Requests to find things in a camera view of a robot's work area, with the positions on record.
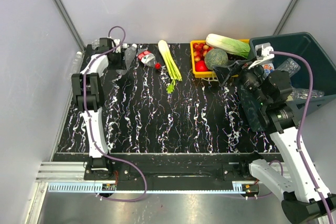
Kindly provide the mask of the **clear bottle back row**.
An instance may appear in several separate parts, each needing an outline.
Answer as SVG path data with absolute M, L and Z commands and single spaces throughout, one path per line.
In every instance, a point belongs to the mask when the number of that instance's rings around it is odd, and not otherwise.
M 93 50 L 96 50 L 97 48 L 99 48 L 100 46 L 100 40 L 94 40 L 92 43 L 91 43 L 91 46 L 92 46 L 92 49 Z

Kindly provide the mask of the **clear crushed bottle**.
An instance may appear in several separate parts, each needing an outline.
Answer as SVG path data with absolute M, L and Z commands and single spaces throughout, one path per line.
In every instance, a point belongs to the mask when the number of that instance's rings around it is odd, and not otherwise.
M 130 47 L 128 47 L 125 51 L 124 51 L 124 56 L 125 56 L 125 66 L 126 66 L 126 69 L 125 70 L 116 70 L 116 73 L 117 74 L 120 74 L 120 75 L 125 75 L 131 64 L 132 64 L 132 61 L 135 59 L 136 57 L 136 49 L 137 49 L 137 44 L 132 44 Z

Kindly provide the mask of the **clear bottle blue red label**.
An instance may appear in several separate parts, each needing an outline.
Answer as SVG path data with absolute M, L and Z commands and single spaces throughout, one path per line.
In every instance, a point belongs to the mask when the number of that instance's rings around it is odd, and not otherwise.
M 275 68 L 272 62 L 267 62 L 262 65 L 264 69 L 264 76 L 267 77 L 270 73 L 272 73 Z

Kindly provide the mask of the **red label crushed bottle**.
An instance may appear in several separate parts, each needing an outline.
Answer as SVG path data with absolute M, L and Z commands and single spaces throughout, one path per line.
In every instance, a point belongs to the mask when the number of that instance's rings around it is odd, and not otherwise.
M 145 65 L 148 67 L 152 67 L 156 70 L 161 69 L 161 64 L 157 62 L 156 57 L 153 53 L 151 53 L 148 50 L 143 50 L 140 51 L 137 54 L 137 58 Z

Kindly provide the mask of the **clear ribbed bottle white cap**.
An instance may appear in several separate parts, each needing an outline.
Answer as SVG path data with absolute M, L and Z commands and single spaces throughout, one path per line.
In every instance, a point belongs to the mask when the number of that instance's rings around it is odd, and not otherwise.
M 300 65 L 292 58 L 286 59 L 276 70 L 285 71 L 289 73 L 289 77 L 294 76 L 301 69 Z

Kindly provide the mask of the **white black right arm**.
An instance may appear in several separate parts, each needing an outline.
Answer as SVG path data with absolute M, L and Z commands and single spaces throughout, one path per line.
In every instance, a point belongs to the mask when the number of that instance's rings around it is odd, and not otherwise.
M 318 175 L 299 132 L 302 123 L 287 105 L 287 97 L 292 92 L 289 73 L 275 70 L 263 78 L 263 67 L 247 60 L 215 66 L 214 71 L 220 84 L 237 75 L 237 83 L 259 102 L 258 120 L 279 149 L 291 179 L 276 172 L 259 154 L 251 154 L 241 163 L 240 176 L 262 182 L 279 199 L 291 223 L 322 216 L 328 216 L 332 223 L 335 194 Z

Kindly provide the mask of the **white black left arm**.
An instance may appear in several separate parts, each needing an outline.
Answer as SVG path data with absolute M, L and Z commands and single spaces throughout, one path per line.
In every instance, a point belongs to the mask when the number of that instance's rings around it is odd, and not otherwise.
M 86 174 L 101 179 L 112 177 L 114 167 L 112 160 L 107 157 L 109 151 L 103 132 L 104 94 L 100 77 L 109 65 L 124 67 L 122 44 L 120 39 L 100 38 L 97 52 L 90 57 L 87 66 L 71 76 L 73 102 L 83 117 L 89 140 Z

